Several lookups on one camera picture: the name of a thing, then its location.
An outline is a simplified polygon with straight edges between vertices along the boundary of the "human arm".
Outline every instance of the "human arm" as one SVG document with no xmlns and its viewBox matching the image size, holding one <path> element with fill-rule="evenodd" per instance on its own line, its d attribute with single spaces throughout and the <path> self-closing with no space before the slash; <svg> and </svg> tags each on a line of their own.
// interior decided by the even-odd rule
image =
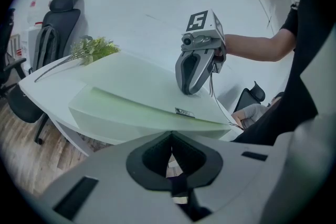
<svg viewBox="0 0 336 224">
<path fill-rule="evenodd" d="M 226 52 L 256 61 L 279 61 L 295 48 L 297 29 L 297 10 L 292 8 L 272 38 L 225 35 Z"/>
<path fill-rule="evenodd" d="M 259 104 L 248 105 L 247 107 L 233 113 L 232 117 L 235 119 L 237 124 L 244 129 L 244 126 L 242 124 L 242 120 L 252 118 L 257 113 L 258 106 L 259 106 Z"/>
<path fill-rule="evenodd" d="M 237 124 L 242 128 L 243 128 L 243 125 L 242 125 L 242 120 L 245 119 L 245 113 L 244 113 L 244 110 L 239 110 L 239 111 L 236 111 L 235 113 L 233 113 L 231 115 L 233 117 L 233 119 L 237 122 Z"/>
</svg>

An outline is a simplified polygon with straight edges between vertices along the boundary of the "plant stem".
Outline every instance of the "plant stem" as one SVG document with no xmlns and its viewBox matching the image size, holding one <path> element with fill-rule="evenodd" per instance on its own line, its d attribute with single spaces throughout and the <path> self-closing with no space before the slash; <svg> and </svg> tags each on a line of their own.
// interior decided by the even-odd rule
<svg viewBox="0 0 336 224">
<path fill-rule="evenodd" d="M 36 82 L 37 80 L 39 80 L 43 75 L 45 75 L 46 73 L 48 73 L 49 71 L 53 70 L 56 67 L 59 67 L 60 65 L 63 65 L 64 63 L 74 60 L 75 58 L 72 57 L 72 55 L 70 55 L 67 59 L 64 59 L 62 62 L 59 62 L 57 65 L 49 68 L 47 71 L 43 72 L 40 76 L 38 76 L 38 78 L 36 80 L 34 80 L 34 82 Z"/>
</svg>

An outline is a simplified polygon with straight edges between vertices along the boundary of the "black sleeve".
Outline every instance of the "black sleeve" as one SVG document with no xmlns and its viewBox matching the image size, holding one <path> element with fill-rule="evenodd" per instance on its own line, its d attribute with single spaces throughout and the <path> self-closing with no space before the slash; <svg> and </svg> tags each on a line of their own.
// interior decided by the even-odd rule
<svg viewBox="0 0 336 224">
<path fill-rule="evenodd" d="M 281 29 L 287 29 L 291 31 L 295 36 L 298 33 L 298 10 L 295 4 L 291 5 L 290 12 L 287 19 Z"/>
</svg>

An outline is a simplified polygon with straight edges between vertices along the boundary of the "chair armrest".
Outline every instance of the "chair armrest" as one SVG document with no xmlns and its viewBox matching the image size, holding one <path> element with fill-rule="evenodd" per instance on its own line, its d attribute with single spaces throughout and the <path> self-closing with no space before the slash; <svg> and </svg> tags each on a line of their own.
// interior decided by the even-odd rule
<svg viewBox="0 0 336 224">
<path fill-rule="evenodd" d="M 22 70 L 21 64 L 25 62 L 27 59 L 26 58 L 21 58 L 18 59 L 12 63 L 10 63 L 8 66 L 4 68 L 4 72 L 10 72 L 13 68 L 16 69 L 17 74 L 21 79 L 25 78 L 25 73 Z"/>
</svg>

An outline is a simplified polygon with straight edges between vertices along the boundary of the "artificial plant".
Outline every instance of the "artificial plant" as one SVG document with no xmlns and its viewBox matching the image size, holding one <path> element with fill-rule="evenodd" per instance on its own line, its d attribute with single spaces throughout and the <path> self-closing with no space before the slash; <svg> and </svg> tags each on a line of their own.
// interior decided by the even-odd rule
<svg viewBox="0 0 336 224">
<path fill-rule="evenodd" d="M 93 39 L 90 36 L 83 36 L 81 41 L 75 43 L 71 47 L 71 55 L 67 57 L 62 62 L 57 65 L 49 68 L 47 71 L 42 73 L 36 80 L 39 80 L 42 76 L 44 76 L 49 71 L 54 68 L 63 65 L 68 61 L 72 61 L 75 59 L 82 59 L 81 65 L 88 65 L 94 61 L 97 61 L 107 55 L 120 52 L 120 49 L 110 40 L 106 40 L 104 37 L 98 37 L 97 39 Z"/>
</svg>

